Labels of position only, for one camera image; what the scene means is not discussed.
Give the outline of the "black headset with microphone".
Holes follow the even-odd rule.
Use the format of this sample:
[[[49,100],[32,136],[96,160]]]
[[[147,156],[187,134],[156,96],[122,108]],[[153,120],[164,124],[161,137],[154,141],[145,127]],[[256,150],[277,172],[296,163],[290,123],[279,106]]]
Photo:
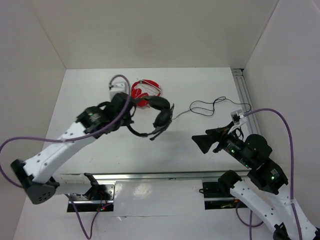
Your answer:
[[[154,141],[160,134],[162,134],[164,131],[168,129],[170,124],[172,123],[173,120],[173,110],[175,105],[171,105],[170,102],[161,97],[161,96],[143,96],[143,97],[138,97],[135,102],[139,103],[142,100],[147,101],[149,106],[155,110],[160,111],[160,113],[157,115],[153,122],[153,127],[154,130],[150,133],[140,133],[136,130],[134,130],[131,127],[131,124],[127,124],[126,127],[127,129],[134,134],[137,137],[140,138],[147,138],[149,136],[152,136],[150,138],[151,141]]]

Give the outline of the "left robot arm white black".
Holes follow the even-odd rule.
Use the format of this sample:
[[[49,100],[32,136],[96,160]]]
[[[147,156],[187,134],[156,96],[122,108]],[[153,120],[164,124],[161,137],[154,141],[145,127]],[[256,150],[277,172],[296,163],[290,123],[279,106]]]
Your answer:
[[[106,190],[91,173],[57,175],[57,170],[73,155],[104,134],[116,131],[131,120],[136,100],[120,92],[111,101],[86,108],[75,122],[43,151],[25,161],[16,159],[11,169],[34,205],[54,195],[76,194],[88,200]]]

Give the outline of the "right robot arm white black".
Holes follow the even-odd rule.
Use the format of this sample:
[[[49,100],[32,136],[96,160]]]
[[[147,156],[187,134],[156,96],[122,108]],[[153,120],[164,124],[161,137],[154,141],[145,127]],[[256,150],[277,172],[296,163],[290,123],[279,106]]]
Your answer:
[[[259,134],[250,134],[245,140],[230,126],[208,129],[192,140],[206,154],[213,144],[214,153],[225,151],[245,166],[251,182],[266,194],[266,203],[233,170],[218,179],[218,190],[223,196],[239,199],[268,227],[275,240],[318,240],[320,229],[312,225],[298,203],[291,199],[288,178],[281,167],[270,159],[272,148]]]

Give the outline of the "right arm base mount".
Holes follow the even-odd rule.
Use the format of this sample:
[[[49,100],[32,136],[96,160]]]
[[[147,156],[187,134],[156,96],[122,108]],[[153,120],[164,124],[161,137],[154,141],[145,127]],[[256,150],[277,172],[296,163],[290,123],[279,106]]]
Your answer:
[[[219,189],[217,181],[203,182],[202,188],[199,193],[204,197],[205,210],[222,210],[222,209],[235,209],[247,208],[247,206],[240,202],[239,199],[232,196],[230,193],[224,193]]]

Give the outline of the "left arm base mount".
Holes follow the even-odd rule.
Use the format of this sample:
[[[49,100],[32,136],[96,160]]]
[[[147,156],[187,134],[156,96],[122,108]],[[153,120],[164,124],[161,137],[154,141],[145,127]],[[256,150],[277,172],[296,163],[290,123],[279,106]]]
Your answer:
[[[72,175],[72,177],[76,177],[76,190],[68,194],[70,197],[68,212],[75,211],[72,203],[80,213],[112,212],[114,210],[116,181],[98,180],[91,173]]]

